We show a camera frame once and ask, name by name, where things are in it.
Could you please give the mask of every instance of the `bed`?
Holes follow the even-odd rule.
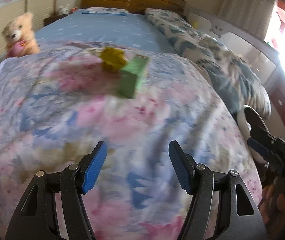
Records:
[[[82,0],[83,7],[152,11],[127,17],[77,11],[36,34],[39,54],[0,63],[1,238],[37,171],[61,171],[100,140],[106,142],[108,155],[94,189],[83,197],[98,240],[176,239],[191,197],[181,189],[170,162],[171,140],[214,171],[237,170],[259,202],[262,188],[254,161],[230,109],[214,89],[212,77],[219,75],[210,76],[194,53],[179,56],[185,56],[176,46],[185,42],[183,31],[195,33],[198,40],[204,40],[203,34],[172,12],[182,12],[182,1],[160,1]],[[100,20],[114,26],[91,26]],[[123,21],[128,23],[117,26]],[[180,36],[167,33],[167,28],[173,33],[174,23]],[[142,29],[126,34],[135,26]],[[205,40],[214,43],[207,36]],[[123,49],[129,59],[135,53],[150,57],[148,76],[134,99],[119,97],[118,74],[102,70],[95,54],[106,45]],[[208,52],[220,48],[230,53],[222,44],[210,47]],[[238,78],[245,77],[243,72],[251,75],[239,68]],[[207,236],[214,230],[217,199]],[[57,215],[67,238],[59,208]]]

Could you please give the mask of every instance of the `stuffed toy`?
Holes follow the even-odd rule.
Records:
[[[32,31],[32,13],[27,12],[11,20],[2,34],[7,41],[6,57],[22,57],[39,53],[34,32]]]
[[[69,4],[59,6],[58,15],[69,14]]]

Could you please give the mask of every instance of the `blue gripper pad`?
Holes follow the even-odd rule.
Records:
[[[268,156],[268,149],[262,144],[258,143],[255,139],[248,138],[247,144],[250,148],[259,153],[263,158]]]
[[[100,141],[91,154],[81,159],[77,183],[79,193],[84,195],[94,187],[106,157],[107,145]]]
[[[169,157],[175,173],[178,177],[180,186],[184,189],[189,195],[193,194],[191,180],[193,178],[193,173],[195,171],[193,165],[191,165],[187,156],[181,149],[177,141],[171,141],[169,144]]]

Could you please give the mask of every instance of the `white round object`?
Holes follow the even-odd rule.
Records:
[[[38,171],[37,173],[36,173],[36,176],[37,177],[42,177],[42,176],[44,176],[44,171]]]
[[[239,130],[241,131],[241,134],[244,137],[245,142],[247,143],[248,139],[250,138],[250,130],[251,130],[251,125],[248,123],[246,116],[245,116],[245,109],[249,108],[250,111],[252,111],[253,113],[256,114],[256,116],[258,117],[257,120],[260,120],[260,126],[264,127],[264,129],[269,132],[265,122],[262,120],[262,118],[259,116],[259,114],[252,109],[250,106],[244,105],[243,108],[241,109],[241,111],[239,111],[239,113],[237,114],[237,123],[238,123],[238,127]],[[261,163],[261,164],[266,164],[267,161],[264,160],[264,158],[257,153],[255,150],[251,149],[249,147],[250,153],[253,156],[253,158],[255,159],[256,162]]]

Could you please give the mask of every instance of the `green block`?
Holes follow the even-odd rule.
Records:
[[[136,90],[143,83],[148,73],[149,57],[136,54],[121,70],[119,93],[134,98]]]

